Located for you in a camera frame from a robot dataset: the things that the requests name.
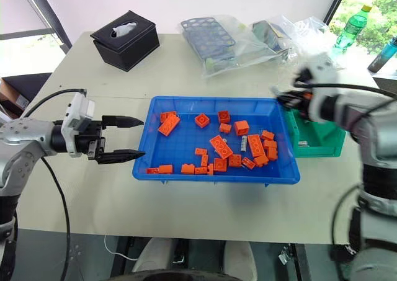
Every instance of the orange building block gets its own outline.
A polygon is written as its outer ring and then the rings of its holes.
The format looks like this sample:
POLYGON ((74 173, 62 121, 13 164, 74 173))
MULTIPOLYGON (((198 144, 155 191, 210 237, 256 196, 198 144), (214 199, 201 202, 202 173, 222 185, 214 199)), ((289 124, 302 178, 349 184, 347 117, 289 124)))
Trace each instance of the orange building block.
POLYGON ((201 166, 202 166, 202 167, 203 167, 203 166, 205 166, 205 167, 208 166, 208 155, 203 155, 203 156, 201 157, 201 166))
POLYGON ((279 157, 278 154, 277 154, 277 149, 276 148, 272 148, 272 147, 267 149, 267 157, 271 161, 277 160, 277 158, 279 157))
POLYGON ((273 140, 274 139, 274 133, 263 130, 261 138, 263 140, 273 140))
POLYGON ((247 157, 244 157, 244 159, 241 161, 243 165, 248 167, 249 169, 253 169, 255 167, 255 163, 253 163, 251 160, 249 160, 247 157))
POLYGON ((254 158, 259 157, 260 155, 265 155, 259 134, 248 135, 247 140, 254 158))
POLYGON ((213 171, 225 172, 228 169, 228 160, 215 158, 213 160, 213 171))
POLYGON ((247 121, 237 121, 234 123, 234 130, 238 136, 248 134, 249 125, 247 121))
POLYGON ((207 150, 206 149, 200 149, 200 148, 196 148, 196 150, 194 151, 195 155, 207 155, 207 150))
POLYGON ((169 115, 158 130, 165 136, 168 136, 179 122, 180 118, 178 118, 176 115, 169 115))
POLYGON ((231 125, 229 124, 221 123, 221 125, 219 126, 219 132, 229 134, 230 131, 231 131, 231 125))
POLYGON ((174 166, 172 165, 160 165, 159 174, 172 174, 174 172, 174 166))
POLYGON ((210 163, 207 168, 208 168, 208 175, 213 176, 213 163, 210 163))
POLYGON ((196 167, 194 169, 194 174, 207 174, 207 167, 196 167))
POLYGON ((274 141, 274 140, 264 140, 264 141, 263 141, 263 147, 264 147, 265 149, 268 149, 268 148, 275 148, 275 149, 277 149, 277 142, 274 141))
POLYGON ((230 114, 227 110, 218 112, 218 120, 220 123, 230 123, 230 114))
POLYGON ((158 174, 159 168, 158 167, 146 168, 146 173, 147 174, 158 174))
POLYGON ((223 141, 220 135, 210 139, 211 145, 215 148, 215 151, 221 156, 222 159, 226 159, 230 155, 233 155, 233 151, 229 146, 223 141))
POLYGON ((160 115, 160 123, 164 123, 165 120, 167 120, 169 115, 178 116, 178 114, 176 112, 162 112, 160 115))
POLYGON ((241 155, 233 154, 229 157, 229 166, 241 167, 241 155))
POLYGON ((193 164, 183 164, 181 173, 183 174, 194 174, 195 166, 193 164))
POLYGON ((208 118, 205 114, 200 114, 194 118, 194 122, 200 127, 204 128, 210 123, 210 118, 208 118))
POLYGON ((267 165, 269 159, 267 159, 266 155, 260 155, 259 157, 254 159, 256 166, 262 167, 263 165, 267 165))

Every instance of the blue plastic bin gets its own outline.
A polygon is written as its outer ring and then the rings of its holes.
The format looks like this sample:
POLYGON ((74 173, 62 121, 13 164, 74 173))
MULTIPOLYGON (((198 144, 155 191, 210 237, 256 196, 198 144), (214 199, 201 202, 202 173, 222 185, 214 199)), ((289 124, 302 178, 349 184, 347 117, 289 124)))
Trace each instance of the blue plastic bin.
POLYGON ((133 176, 138 180, 183 180, 212 182, 254 182, 269 184, 296 184, 300 180, 299 170, 282 116, 282 108, 275 99, 256 98, 211 98, 211 97, 154 97, 151 100, 148 117, 139 145, 146 154, 137 159, 133 176), (158 132, 160 114, 175 110, 181 121, 169 136, 158 132), (241 136, 219 132, 218 112, 227 110, 231 124, 247 120, 249 134, 260 134, 263 130, 275 133, 279 158, 263 167, 253 170, 244 167, 228 167, 226 172, 215 172, 214 176, 181 174, 182 164, 200 166, 201 156, 194 155, 196 148, 208 150, 209 163, 219 158, 209 140, 216 135, 227 139, 228 146, 235 154, 242 154, 253 160, 249 145, 245 153, 240 152, 241 136), (201 129, 194 118, 205 113, 210 124, 201 129), (174 174, 147 174, 149 167, 172 164, 174 174))

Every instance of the bottle cap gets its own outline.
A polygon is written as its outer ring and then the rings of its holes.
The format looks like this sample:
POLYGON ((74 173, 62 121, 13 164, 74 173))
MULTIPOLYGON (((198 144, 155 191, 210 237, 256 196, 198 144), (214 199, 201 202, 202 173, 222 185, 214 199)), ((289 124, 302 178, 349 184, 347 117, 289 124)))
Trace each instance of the bottle cap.
POLYGON ((372 6, 369 5, 363 5, 361 10, 365 11, 365 12, 370 12, 372 9, 372 6))

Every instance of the green bottle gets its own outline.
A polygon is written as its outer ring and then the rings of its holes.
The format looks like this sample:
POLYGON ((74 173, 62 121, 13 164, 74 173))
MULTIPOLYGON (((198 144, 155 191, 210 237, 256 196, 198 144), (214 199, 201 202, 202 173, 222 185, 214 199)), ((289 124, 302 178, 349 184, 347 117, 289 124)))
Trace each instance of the green bottle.
POLYGON ((354 43, 359 33, 361 33, 362 29, 367 25, 368 13, 371 9, 371 6, 364 5, 359 13, 354 14, 349 19, 342 33, 338 36, 334 48, 345 52, 347 48, 354 43))

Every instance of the blue bottle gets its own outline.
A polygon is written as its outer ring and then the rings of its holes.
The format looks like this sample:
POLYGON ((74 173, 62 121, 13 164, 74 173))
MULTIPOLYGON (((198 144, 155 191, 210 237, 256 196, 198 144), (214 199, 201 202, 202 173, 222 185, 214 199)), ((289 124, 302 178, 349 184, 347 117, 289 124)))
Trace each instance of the blue bottle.
POLYGON ((383 48, 379 55, 372 61, 368 70, 371 72, 378 72, 380 68, 397 52, 397 36, 390 39, 389 43, 383 48))

